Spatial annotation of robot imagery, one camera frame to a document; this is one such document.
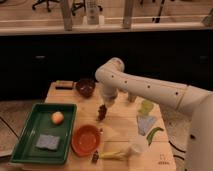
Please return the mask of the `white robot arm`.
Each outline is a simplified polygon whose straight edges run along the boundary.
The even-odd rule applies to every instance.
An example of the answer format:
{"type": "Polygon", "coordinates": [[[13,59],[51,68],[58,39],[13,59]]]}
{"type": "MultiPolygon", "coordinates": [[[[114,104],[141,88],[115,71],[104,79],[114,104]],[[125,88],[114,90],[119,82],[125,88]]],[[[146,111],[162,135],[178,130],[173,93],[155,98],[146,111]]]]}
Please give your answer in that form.
{"type": "Polygon", "coordinates": [[[101,97],[112,105],[117,90],[164,104],[191,118],[185,171],[213,171],[213,91],[187,84],[130,75],[120,58],[113,57],[95,72],[101,97]]]}

